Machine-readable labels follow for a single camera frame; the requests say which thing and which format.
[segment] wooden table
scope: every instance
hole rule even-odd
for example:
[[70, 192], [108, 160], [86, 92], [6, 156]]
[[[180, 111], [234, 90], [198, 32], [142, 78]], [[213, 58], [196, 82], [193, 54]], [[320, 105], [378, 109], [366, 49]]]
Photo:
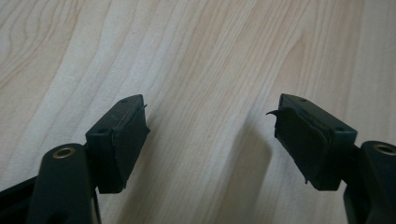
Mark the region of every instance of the wooden table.
[[152, 130], [104, 223], [346, 223], [274, 138], [280, 93], [396, 144], [394, 0], [0, 2], [0, 190], [141, 93]]

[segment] light wood surface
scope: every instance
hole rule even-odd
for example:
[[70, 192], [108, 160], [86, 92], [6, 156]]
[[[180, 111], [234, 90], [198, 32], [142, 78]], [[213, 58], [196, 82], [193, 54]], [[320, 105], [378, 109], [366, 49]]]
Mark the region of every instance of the light wood surface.
[[0, 190], [141, 93], [152, 130], [104, 223], [347, 223], [274, 138], [300, 95], [396, 144], [394, 0], [0, 1]]

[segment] metal ring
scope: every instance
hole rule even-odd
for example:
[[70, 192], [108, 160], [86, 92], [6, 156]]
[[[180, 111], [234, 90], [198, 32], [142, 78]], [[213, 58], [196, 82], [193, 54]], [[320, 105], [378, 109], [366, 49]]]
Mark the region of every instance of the metal ring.
[[55, 159], [63, 159], [69, 157], [75, 153], [75, 149], [73, 147], [63, 147], [58, 149], [56, 152], [52, 154], [52, 157]]
[[396, 148], [395, 147], [389, 147], [386, 145], [376, 144], [376, 145], [374, 145], [374, 149], [381, 153], [390, 155], [390, 156], [396, 156]]

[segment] black bracket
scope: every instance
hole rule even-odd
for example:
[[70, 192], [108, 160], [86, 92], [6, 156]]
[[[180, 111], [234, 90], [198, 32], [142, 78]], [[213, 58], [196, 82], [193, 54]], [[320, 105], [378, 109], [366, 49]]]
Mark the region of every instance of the black bracket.
[[357, 132], [304, 98], [282, 94], [275, 137], [317, 190], [347, 183], [349, 223], [396, 223], [396, 146], [370, 141], [358, 148]]
[[0, 192], [0, 223], [101, 223], [96, 187], [126, 187], [148, 133], [143, 96], [117, 102], [86, 133], [85, 146], [50, 150], [37, 177]]

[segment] black plastic arm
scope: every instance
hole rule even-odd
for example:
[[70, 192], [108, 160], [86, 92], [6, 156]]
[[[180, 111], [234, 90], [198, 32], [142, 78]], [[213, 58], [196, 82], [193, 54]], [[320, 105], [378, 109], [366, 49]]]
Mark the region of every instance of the black plastic arm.
[[0, 192], [0, 223], [101, 223], [96, 188], [119, 193], [146, 141], [142, 95], [117, 102], [86, 133], [44, 155], [37, 177]]
[[357, 132], [304, 98], [282, 94], [275, 137], [315, 189], [347, 184], [349, 223], [396, 223], [396, 147], [382, 142], [354, 145]]

